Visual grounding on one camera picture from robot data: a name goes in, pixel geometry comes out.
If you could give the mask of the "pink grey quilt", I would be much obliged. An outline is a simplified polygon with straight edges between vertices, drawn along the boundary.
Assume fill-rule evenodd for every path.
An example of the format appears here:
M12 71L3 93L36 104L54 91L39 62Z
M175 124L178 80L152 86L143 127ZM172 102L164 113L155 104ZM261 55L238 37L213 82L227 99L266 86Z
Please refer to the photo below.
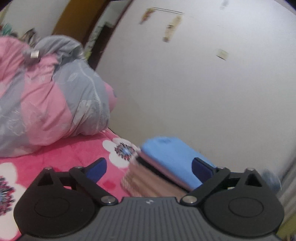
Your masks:
M108 127L115 103L75 39L51 35L30 47L1 37L1 157L95 135Z

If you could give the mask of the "light blue t-shirt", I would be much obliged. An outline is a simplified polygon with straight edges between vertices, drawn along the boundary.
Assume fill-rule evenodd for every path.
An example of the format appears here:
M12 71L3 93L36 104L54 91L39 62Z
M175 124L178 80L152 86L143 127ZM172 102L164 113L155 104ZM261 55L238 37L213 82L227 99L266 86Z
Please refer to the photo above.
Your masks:
M188 191L202 185L200 179L192 172L192 161L195 158L216 167L201 153L175 137L148 139L142 144L138 154L152 167Z

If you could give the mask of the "pink floral bed blanket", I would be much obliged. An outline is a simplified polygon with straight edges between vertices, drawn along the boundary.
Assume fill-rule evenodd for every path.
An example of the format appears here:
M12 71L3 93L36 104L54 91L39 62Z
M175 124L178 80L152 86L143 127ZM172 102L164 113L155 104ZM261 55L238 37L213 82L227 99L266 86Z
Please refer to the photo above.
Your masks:
M16 240L20 232L13 218L16 202L45 167L68 171L75 166L88 166L99 158L107 161L107 172L98 185L121 199L127 193L121 188L129 161L138 147L107 129L94 136L61 139L30 155L1 159L1 177L14 191L7 197L13 200L9 208L1 207L1 240Z

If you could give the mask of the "dark framed wall mirror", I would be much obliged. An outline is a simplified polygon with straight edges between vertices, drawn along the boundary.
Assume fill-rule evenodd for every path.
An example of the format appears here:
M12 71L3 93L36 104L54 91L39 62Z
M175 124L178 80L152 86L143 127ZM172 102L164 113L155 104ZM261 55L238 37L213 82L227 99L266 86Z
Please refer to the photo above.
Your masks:
M92 69L97 68L116 26L131 3L131 1L108 1L95 19L84 44L85 57Z

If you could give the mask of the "white wall switch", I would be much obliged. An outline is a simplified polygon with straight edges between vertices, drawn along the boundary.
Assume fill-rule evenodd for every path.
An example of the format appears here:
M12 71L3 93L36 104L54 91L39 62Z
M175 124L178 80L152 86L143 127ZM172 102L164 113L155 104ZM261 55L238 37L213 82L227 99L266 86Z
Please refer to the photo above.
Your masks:
M222 49L218 49L217 53L216 53L216 56L224 61L227 60L228 56L229 56L229 53L226 52L225 50L222 50Z

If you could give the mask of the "wooden door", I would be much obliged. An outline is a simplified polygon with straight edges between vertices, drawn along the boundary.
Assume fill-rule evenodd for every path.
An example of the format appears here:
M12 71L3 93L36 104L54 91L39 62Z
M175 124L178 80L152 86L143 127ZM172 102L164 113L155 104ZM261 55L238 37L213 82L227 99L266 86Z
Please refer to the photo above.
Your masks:
M109 0L69 1L52 34L66 35L85 45L109 3Z

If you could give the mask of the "stack of folded pink clothes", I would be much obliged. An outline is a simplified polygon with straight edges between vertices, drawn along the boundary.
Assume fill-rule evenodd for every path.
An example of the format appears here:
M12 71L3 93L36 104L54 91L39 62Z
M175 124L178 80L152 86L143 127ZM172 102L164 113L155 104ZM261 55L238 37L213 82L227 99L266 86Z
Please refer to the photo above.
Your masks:
M121 180L122 189L131 197L176 197L180 200L185 190L161 178L133 157Z

